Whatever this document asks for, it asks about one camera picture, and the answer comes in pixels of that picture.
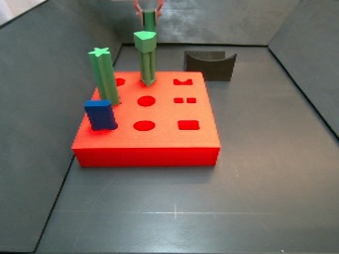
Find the gray table surface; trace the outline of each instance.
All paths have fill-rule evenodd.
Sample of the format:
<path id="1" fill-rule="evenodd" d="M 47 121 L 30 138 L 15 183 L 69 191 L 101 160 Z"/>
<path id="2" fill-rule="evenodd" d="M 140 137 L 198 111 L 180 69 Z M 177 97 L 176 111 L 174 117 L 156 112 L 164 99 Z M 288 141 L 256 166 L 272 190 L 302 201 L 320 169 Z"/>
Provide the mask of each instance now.
<path id="1" fill-rule="evenodd" d="M 266 48 L 158 46 L 157 69 L 181 70 L 185 50 L 238 54 L 232 81 L 208 82 L 217 165 L 74 161 L 37 252 L 337 252 L 337 140 Z M 137 70 L 133 47 L 114 68 Z"/>

